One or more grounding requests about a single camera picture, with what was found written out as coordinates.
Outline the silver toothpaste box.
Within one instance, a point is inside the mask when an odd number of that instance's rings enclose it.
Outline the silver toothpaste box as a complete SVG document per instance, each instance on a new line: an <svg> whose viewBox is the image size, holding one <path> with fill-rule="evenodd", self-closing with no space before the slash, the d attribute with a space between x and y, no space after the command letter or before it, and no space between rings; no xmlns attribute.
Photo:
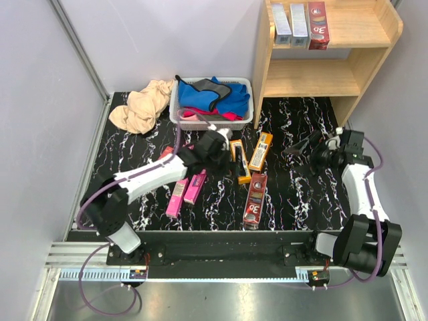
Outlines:
<svg viewBox="0 0 428 321"><path fill-rule="evenodd" d="M276 29L275 44L289 45L292 38L292 31L284 6L281 3L272 3L272 13Z"/></svg>
<svg viewBox="0 0 428 321"><path fill-rule="evenodd" d="M308 27L306 12L303 3L290 4L290 17L292 20L292 47L306 47L308 44Z"/></svg>

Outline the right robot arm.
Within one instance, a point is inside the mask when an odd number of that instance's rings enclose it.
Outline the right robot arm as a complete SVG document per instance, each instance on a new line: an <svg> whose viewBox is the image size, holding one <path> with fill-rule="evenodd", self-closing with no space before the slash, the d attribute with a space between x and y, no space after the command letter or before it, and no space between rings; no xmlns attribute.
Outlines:
<svg viewBox="0 0 428 321"><path fill-rule="evenodd" d="M328 136L315 130L286 149L288 154L308 156L309 169L319 175L324 169L336 169L346 188L351 216L338 235L316 231L304 248L305 260L312 265L326 258L348 268L360 282L383 277L389 270L402 238L399 224L385 213L375 186L374 165L364 154L368 139L363 132L338 127Z"/></svg>

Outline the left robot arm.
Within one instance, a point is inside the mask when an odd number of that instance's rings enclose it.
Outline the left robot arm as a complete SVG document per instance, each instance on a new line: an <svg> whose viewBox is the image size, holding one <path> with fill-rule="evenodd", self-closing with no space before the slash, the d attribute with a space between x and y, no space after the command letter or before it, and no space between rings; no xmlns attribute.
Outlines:
<svg viewBox="0 0 428 321"><path fill-rule="evenodd" d="M141 238L128 224L128 206L142 195L163 185L188 179L203 170L226 175L231 171L229 128L208 127L201 139L175 149L153 163L102 179L96 191L87 191L78 217L85 215L100 236L117 245L131 265L144 258Z"/></svg>

